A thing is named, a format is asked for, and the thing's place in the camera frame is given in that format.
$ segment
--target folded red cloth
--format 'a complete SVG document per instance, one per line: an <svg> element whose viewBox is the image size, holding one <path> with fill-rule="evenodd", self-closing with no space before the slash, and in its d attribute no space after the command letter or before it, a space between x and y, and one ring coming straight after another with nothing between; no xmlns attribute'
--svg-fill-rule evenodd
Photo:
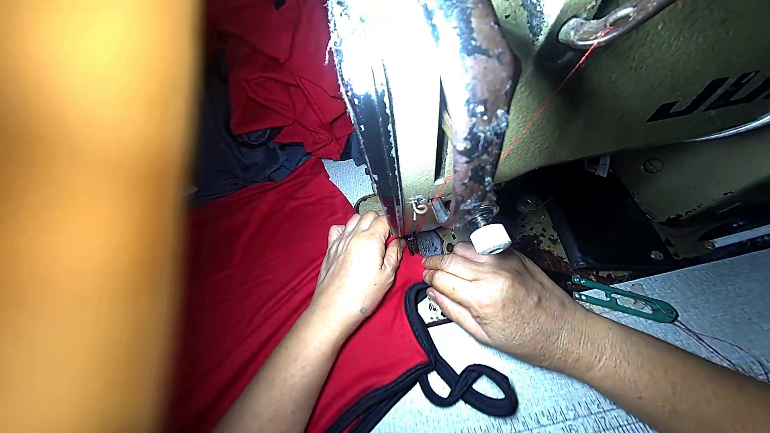
<svg viewBox="0 0 770 433"><path fill-rule="evenodd" d="M310 304L328 229L353 213L318 159L281 182L256 184L191 211L167 430L216 425ZM393 287L340 351L307 431L327 430L365 394L428 362L404 313L407 288L422 280L422 271L420 257L407 253Z"/></svg>
<svg viewBox="0 0 770 433"><path fill-rule="evenodd" d="M279 143L339 159L353 124L340 95L321 0L209 0L208 50L225 49L230 128L284 126Z"/></svg>

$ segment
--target navy fabric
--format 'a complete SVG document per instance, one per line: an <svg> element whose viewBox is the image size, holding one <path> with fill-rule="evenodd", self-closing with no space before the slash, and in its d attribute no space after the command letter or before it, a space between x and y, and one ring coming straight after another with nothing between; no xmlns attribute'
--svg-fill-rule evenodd
<svg viewBox="0 0 770 433"><path fill-rule="evenodd" d="M192 194L196 206L254 183L279 182L310 157L302 143L273 141L280 126L233 135L223 65L219 55L206 68L194 173L196 191Z"/></svg>

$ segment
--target black lettering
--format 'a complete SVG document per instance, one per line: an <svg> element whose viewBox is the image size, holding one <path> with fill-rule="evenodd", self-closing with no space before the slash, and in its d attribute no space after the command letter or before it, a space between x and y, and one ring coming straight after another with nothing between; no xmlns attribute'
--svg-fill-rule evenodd
<svg viewBox="0 0 770 433"><path fill-rule="evenodd" d="M765 81L757 86L756 89L749 92L748 95L740 99L733 99L735 95L738 94L738 92L743 90L743 88L746 87L754 79L754 77L757 76L757 74L759 74L759 71L746 72L742 76L739 76L721 95L717 96L717 99L714 99L714 102L709 104L708 107L706 107L703 111L711 111L713 109L746 104L747 102L752 102L754 99L757 99L759 96L765 94L765 92L770 89L770 78L765 79Z"/></svg>
<svg viewBox="0 0 770 433"><path fill-rule="evenodd" d="M694 113L697 109L701 108L701 106L705 104L706 101L708 101L709 98L711 98L720 87L724 86L729 79L730 77L723 77L712 80L685 108L678 111L672 112L671 109L679 104L679 101L666 102L665 104L659 106L654 113L652 113L652 116L647 119L647 123L657 122L658 120L673 119L675 117L687 116Z"/></svg>

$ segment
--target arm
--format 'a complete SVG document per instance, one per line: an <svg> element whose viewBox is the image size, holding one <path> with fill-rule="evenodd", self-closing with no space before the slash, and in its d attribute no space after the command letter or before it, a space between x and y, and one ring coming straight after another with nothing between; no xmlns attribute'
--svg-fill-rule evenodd
<svg viewBox="0 0 770 433"><path fill-rule="evenodd" d="M481 343L596 388L659 431L764 431L770 387L580 307L518 252L427 257L428 296Z"/></svg>
<svg viewBox="0 0 770 433"><path fill-rule="evenodd" d="M403 240L374 212L332 226L310 306L260 368L218 431L303 431L340 347L393 284Z"/></svg>

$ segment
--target finger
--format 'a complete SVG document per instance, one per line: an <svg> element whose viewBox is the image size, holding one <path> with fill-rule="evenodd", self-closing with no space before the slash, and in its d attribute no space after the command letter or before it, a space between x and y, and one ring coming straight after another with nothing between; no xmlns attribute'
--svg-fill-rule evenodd
<svg viewBox="0 0 770 433"><path fill-rule="evenodd" d="M372 221L374 221L374 218L377 217L377 212L374 212L373 210L370 210L366 212L364 215L361 215L361 218L358 219L358 223L356 223L356 230L366 230L372 225Z"/></svg>
<svg viewBox="0 0 770 433"><path fill-rule="evenodd" d="M407 245L407 242L403 239L394 239L390 242L390 245L385 249L385 257L383 258L383 272L386 275L395 275L398 264L401 263L401 257L403 257L403 248Z"/></svg>
<svg viewBox="0 0 770 433"><path fill-rule="evenodd" d="M471 298L478 291L472 283L443 270L426 269L423 272L423 280L430 286L433 286L433 289L436 289L436 291L463 307L471 306Z"/></svg>
<svg viewBox="0 0 770 433"><path fill-rule="evenodd" d="M329 246L332 246L332 242L334 242L342 232L345 230L345 226L343 225L336 225L329 227Z"/></svg>
<svg viewBox="0 0 770 433"><path fill-rule="evenodd" d="M443 270L457 275L463 280L473 281L479 278L479 264L456 254L439 254L423 259L425 269Z"/></svg>
<svg viewBox="0 0 770 433"><path fill-rule="evenodd" d="M387 223L387 218L384 215L379 215L374 218L372 224L369 226L369 231L373 231L380 235L383 242L390 235L390 226Z"/></svg>
<svg viewBox="0 0 770 433"><path fill-rule="evenodd" d="M481 326L474 320L473 314L467 308L444 296L432 287L427 290L427 293L429 297L436 301L444 316L447 316L447 318L468 331L468 334L472 335L477 341L489 344L487 333L481 329Z"/></svg>
<svg viewBox="0 0 770 433"><path fill-rule="evenodd" d="M356 224L358 224L358 220L361 218L361 215L358 213L355 213L353 216L350 217L350 219L345 224L345 230L343 230L343 233L350 233L353 231L354 228L356 228Z"/></svg>
<svg viewBox="0 0 770 433"><path fill-rule="evenodd" d="M478 263L486 263L492 257L494 257L494 255L485 256L477 253L476 248L474 248L474 245L470 242L458 242L454 244L454 249L452 250L452 253Z"/></svg>

